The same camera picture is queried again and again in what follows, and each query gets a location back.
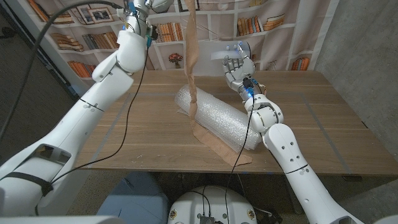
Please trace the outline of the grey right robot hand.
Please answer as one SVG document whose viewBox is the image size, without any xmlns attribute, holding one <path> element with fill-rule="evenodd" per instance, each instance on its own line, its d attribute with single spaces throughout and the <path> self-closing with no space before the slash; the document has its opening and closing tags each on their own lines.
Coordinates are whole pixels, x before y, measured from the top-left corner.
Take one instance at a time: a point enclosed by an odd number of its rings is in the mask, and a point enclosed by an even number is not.
<svg viewBox="0 0 398 224">
<path fill-rule="evenodd" d="M 227 85 L 239 96 L 244 102 L 254 100 L 256 103 L 266 101 L 266 96 L 261 90 L 261 85 L 255 78 L 254 62 L 249 58 L 242 49 L 242 42 L 234 44 L 232 50 L 238 55 L 237 58 L 225 56 L 222 65 Z"/>
</svg>

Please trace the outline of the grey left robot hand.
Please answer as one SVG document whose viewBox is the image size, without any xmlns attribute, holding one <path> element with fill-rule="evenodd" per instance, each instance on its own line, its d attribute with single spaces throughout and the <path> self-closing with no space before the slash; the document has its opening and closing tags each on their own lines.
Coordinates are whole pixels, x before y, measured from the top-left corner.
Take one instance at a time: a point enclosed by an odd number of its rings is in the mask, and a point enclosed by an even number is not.
<svg viewBox="0 0 398 224">
<path fill-rule="evenodd" d="M 147 21 L 149 12 L 163 13 L 169 10 L 173 0 L 125 0 L 124 6 L 116 10 L 117 16 L 123 22 L 123 29 L 119 31 L 117 43 L 119 45 L 144 41 L 149 48 L 158 33 L 156 26 Z"/>
</svg>

